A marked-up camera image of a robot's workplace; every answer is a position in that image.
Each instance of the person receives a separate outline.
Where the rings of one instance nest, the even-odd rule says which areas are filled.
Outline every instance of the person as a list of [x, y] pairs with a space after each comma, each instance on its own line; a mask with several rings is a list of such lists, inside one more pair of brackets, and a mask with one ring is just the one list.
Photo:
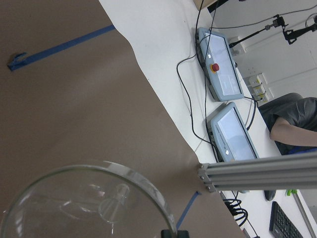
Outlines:
[[317, 148], [317, 98], [289, 93], [259, 107], [281, 155]]

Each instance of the white wall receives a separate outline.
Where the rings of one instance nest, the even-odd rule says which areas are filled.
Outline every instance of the white wall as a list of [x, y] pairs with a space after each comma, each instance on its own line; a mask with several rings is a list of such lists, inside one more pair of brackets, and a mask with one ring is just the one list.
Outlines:
[[[276, 14], [310, 8], [316, 4], [316, 0], [231, 0], [216, 11], [214, 23], [217, 27], [250, 24]], [[284, 15], [285, 23], [289, 24], [286, 29], [304, 28], [307, 17], [315, 12], [317, 7], [305, 12]], [[228, 39], [236, 36], [244, 38], [263, 29], [265, 25], [272, 24], [272, 21], [273, 19], [254, 26], [217, 31], [225, 34]], [[310, 31], [289, 45], [284, 39], [282, 28], [273, 27], [244, 41], [242, 45], [246, 53], [236, 56], [235, 60], [244, 78], [262, 72], [274, 97], [289, 92], [297, 92], [304, 97], [317, 97], [316, 42], [317, 31]]]

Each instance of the screen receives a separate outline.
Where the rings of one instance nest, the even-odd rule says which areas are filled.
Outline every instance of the screen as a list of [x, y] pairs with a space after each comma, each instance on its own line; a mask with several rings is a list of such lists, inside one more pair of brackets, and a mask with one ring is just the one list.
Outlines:
[[240, 88], [237, 82], [235, 72], [233, 70], [232, 61], [227, 49], [226, 42], [223, 37], [211, 35], [209, 40], [209, 49], [213, 62], [219, 65], [217, 71], [223, 95], [236, 95], [240, 94]]
[[250, 160], [257, 157], [234, 108], [219, 120], [218, 126], [235, 160]]

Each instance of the transparent bowl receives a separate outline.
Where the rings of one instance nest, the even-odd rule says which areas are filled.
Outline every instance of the transparent bowl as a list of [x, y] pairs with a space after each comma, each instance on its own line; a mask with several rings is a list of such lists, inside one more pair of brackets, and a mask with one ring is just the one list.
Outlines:
[[145, 177], [116, 163], [65, 166], [30, 184], [13, 202], [1, 238], [177, 237], [162, 194]]

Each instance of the blue tape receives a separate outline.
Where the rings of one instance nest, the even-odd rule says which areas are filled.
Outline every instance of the blue tape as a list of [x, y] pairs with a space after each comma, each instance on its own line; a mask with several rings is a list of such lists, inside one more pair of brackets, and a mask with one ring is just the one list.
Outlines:
[[39, 53], [36, 53], [32, 56], [29, 56], [27, 58], [24, 58], [22, 60], [19, 60], [21, 59], [23, 56], [26, 55], [26, 53], [21, 53], [21, 54], [17, 54], [14, 59], [12, 60], [11, 63], [9, 63], [7, 66], [9, 67], [9, 69], [11, 71], [14, 71], [16, 69], [19, 69], [19, 68], [22, 68], [28, 64], [31, 64], [31, 63], [34, 63], [38, 60], [41, 60], [43, 58], [46, 58], [50, 55], [53, 55], [55, 53], [58, 53], [60, 51], [63, 51], [63, 50], [66, 50], [70, 47], [73, 47], [73, 46], [76, 46], [84, 41], [87, 41], [87, 40], [90, 40], [91, 38], [94, 38], [96, 36], [99, 36], [99, 35], [102, 35], [108, 31], [111, 31], [111, 30], [114, 30], [115, 27], [114, 25], [110, 25], [110, 26], [107, 26], [107, 27], [104, 27], [102, 29], [99, 29], [97, 31], [94, 31], [94, 32], [91, 32], [87, 35], [84, 35], [84, 36], [81, 36], [81, 37], [78, 37], [76, 39], [73, 39], [73, 40], [70, 40], [70, 41], [67, 41], [63, 44], [60, 44], [58, 46], [55, 46], [55, 47], [52, 47], [52, 48], [49, 48], [47, 50], [44, 50], [44, 51], [41, 51]]
[[198, 195], [202, 195], [202, 194], [201, 194], [200, 192], [196, 191], [196, 192], [194, 193], [194, 195], [192, 196], [192, 198], [190, 199], [190, 201], [188, 202], [188, 204], [187, 204], [185, 210], [183, 211], [183, 214], [180, 216], [180, 218], [179, 218], [179, 220], [178, 220], [178, 222], [177, 222], [177, 224], [176, 224], [177, 230], [179, 229], [179, 227], [180, 227], [180, 225], [182, 224], [182, 222], [183, 222], [183, 220], [184, 220], [186, 214], [188, 213], [190, 207], [193, 205], [193, 202], [195, 201], [195, 199], [196, 199], [196, 197], [197, 197]]

